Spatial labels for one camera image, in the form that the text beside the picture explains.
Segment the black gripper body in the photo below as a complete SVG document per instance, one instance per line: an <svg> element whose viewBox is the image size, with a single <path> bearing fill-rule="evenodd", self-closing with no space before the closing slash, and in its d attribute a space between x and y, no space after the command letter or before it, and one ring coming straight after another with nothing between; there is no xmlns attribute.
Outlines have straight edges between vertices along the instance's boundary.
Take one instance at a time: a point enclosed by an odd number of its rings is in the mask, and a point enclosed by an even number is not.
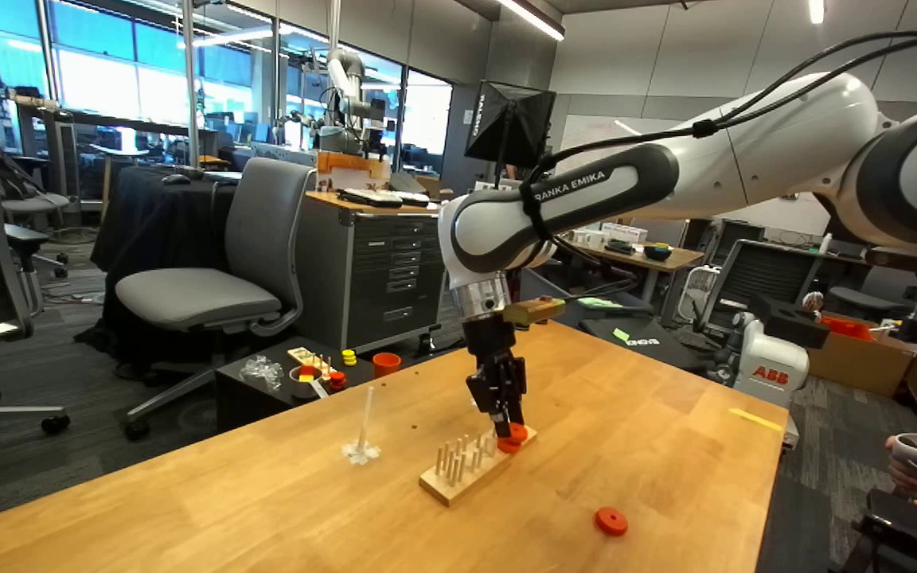
<svg viewBox="0 0 917 573"><path fill-rule="evenodd" d="M514 354L515 329L493 319L476 319L464 324L468 354L476 356L479 378L489 381L489 390L499 389L524 395L524 359Z"/></svg>

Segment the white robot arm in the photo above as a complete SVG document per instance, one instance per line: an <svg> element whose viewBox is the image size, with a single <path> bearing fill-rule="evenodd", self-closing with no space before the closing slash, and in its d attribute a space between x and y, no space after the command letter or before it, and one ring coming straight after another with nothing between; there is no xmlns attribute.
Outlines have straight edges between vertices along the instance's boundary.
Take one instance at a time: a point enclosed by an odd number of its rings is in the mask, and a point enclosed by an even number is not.
<svg viewBox="0 0 917 573"><path fill-rule="evenodd" d="M476 356L471 400L502 443L524 440L524 359L514 354L506 274L551 254L562 233L608 215L712 215L813 191L868 246L917 246L917 116L892 121L860 65L917 48L917 29L841 44L771 87L656 134L608 137L541 155L514 191L440 208L450 291Z"/></svg>

